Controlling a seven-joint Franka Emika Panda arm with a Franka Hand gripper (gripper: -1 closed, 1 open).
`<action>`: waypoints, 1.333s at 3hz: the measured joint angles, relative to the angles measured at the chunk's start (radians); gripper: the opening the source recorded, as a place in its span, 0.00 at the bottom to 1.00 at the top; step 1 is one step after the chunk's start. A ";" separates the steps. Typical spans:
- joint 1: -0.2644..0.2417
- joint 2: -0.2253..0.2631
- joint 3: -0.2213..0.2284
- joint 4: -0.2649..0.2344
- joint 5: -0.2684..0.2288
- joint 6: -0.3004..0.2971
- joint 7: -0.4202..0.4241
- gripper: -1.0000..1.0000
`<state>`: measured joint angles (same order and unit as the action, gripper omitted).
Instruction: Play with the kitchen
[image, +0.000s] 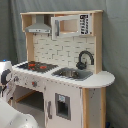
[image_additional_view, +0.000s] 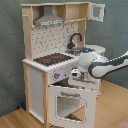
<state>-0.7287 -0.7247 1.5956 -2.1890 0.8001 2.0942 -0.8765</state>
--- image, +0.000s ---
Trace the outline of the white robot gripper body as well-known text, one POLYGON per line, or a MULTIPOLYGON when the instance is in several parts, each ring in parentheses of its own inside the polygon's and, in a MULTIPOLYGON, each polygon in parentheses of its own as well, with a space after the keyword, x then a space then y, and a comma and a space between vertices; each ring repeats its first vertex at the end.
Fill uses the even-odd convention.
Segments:
POLYGON ((1 93, 4 93, 7 84, 12 79, 12 64, 10 61, 0 62, 0 86, 2 87, 1 93))

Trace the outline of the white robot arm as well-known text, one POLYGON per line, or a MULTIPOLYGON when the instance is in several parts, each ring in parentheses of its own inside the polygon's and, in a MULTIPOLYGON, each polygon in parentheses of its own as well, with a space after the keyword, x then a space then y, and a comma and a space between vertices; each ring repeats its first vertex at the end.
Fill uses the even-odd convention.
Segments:
POLYGON ((0 128, 39 128, 35 118, 13 108, 8 101, 16 89, 10 61, 0 61, 0 128))

